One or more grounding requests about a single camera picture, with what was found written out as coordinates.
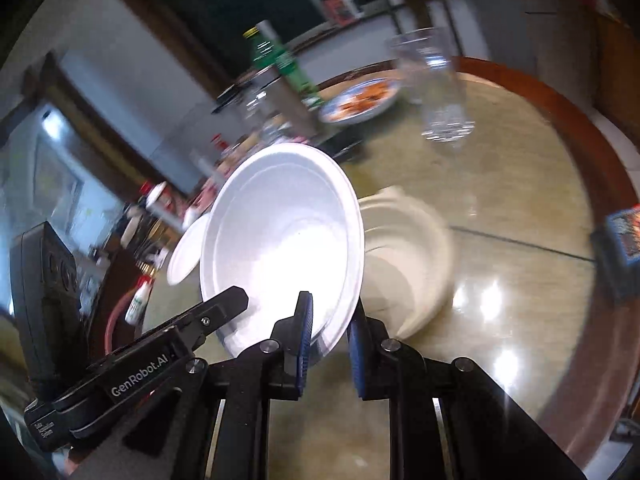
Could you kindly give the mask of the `coloured hula hoop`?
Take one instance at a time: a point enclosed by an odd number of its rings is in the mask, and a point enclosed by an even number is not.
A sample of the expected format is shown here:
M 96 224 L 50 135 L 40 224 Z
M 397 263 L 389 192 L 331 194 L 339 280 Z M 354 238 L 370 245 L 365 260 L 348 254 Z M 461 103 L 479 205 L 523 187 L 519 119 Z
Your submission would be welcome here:
M 113 308 L 110 316 L 107 319 L 106 327 L 104 330 L 104 338 L 103 338 L 103 347 L 104 353 L 108 356 L 113 350 L 113 335 L 117 321 L 121 316 L 123 316 L 128 310 L 132 297 L 136 290 L 130 289 L 122 298 L 120 298 Z

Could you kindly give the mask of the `blue white food dish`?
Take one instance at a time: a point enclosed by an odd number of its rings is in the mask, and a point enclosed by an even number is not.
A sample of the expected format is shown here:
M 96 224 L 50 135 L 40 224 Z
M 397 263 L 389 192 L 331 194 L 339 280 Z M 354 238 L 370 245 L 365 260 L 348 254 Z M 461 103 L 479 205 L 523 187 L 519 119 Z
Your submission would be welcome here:
M 388 77 L 358 82 L 324 103 L 318 118 L 322 124 L 332 126 L 362 124 L 389 110 L 400 90 L 400 81 Z

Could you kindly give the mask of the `clear glass mug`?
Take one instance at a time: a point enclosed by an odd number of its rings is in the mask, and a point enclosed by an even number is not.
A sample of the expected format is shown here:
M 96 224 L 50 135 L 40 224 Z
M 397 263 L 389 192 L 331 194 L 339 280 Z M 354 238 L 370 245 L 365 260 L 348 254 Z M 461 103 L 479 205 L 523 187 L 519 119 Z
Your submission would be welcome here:
M 446 32 L 421 28 L 386 40 L 409 101 L 419 107 L 422 136 L 459 142 L 474 129 L 465 93 L 449 52 Z

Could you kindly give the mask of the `clear plastic bottle black cap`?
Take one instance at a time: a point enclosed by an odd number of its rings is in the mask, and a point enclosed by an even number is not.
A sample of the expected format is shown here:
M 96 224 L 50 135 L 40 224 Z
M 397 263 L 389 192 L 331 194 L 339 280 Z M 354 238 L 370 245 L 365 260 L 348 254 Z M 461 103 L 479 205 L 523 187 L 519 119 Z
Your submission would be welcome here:
M 240 89 L 239 108 L 245 125 L 250 130 L 250 140 L 265 148 L 283 139 L 283 122 L 280 113 L 270 104 L 265 90 L 245 86 Z

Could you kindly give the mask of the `small white plate right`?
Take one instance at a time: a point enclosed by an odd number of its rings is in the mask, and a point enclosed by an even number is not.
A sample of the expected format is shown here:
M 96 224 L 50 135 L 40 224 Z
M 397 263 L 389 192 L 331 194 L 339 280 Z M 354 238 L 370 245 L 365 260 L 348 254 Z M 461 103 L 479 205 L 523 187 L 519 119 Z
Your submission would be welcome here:
M 179 285 L 200 263 L 208 222 L 209 214 L 203 214 L 186 229 L 178 241 L 166 270 L 169 286 Z

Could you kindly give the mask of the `green soda bottle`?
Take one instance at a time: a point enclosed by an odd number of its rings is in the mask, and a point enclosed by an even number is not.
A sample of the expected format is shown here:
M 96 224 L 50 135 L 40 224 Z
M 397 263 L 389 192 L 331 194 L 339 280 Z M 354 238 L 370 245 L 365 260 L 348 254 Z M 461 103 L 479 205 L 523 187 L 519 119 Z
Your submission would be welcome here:
M 250 57 L 255 70 L 273 66 L 283 76 L 310 110 L 323 103 L 316 85 L 299 67 L 296 57 L 282 44 L 273 32 L 268 32 L 260 22 L 243 34 L 250 47 Z

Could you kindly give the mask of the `white round plate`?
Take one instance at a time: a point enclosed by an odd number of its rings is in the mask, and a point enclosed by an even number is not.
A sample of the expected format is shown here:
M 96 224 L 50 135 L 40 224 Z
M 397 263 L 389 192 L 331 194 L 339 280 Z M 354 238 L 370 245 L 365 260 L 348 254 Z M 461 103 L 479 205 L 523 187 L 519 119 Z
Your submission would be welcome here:
M 209 300 L 231 286 L 248 307 L 217 334 L 232 356 L 268 338 L 294 312 L 300 292 L 314 300 L 310 360 L 346 333 L 360 297 L 363 221 L 341 167 L 318 148 L 282 143 L 250 156 L 210 211 L 200 259 Z

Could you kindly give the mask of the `white lying drink bottle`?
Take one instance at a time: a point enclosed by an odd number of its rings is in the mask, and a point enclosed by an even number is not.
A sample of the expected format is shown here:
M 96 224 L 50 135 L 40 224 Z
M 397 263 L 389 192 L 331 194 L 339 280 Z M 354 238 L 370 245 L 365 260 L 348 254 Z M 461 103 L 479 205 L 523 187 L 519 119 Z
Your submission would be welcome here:
M 124 321 L 128 325 L 136 326 L 140 322 L 148 305 L 152 289 L 153 279 L 149 275 L 143 275 L 125 313 Z

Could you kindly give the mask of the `steel thermos flask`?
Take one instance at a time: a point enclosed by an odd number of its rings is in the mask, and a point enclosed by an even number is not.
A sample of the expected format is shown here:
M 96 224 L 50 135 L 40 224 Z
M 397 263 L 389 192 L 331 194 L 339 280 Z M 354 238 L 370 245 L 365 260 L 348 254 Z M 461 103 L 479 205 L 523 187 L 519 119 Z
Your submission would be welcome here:
M 258 70 L 252 79 L 257 107 L 264 122 L 262 134 L 269 141 L 287 136 L 311 145 L 323 141 L 318 113 L 310 110 L 276 66 Z

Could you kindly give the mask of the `blue printed box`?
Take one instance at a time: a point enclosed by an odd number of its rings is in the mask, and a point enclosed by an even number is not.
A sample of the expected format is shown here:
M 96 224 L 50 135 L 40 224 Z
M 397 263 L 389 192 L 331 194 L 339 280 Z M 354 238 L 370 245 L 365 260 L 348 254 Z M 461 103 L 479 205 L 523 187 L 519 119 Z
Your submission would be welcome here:
M 590 236 L 617 301 L 639 297 L 639 206 L 615 211 Z

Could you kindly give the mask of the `cream paper bowl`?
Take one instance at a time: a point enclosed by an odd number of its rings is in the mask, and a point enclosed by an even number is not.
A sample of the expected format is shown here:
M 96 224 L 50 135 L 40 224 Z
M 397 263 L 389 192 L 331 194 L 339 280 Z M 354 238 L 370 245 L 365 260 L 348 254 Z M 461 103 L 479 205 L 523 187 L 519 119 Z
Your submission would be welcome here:
M 360 298 L 387 333 L 408 339 L 442 307 L 454 273 L 454 242 L 442 216 L 399 186 L 359 201 L 364 227 Z

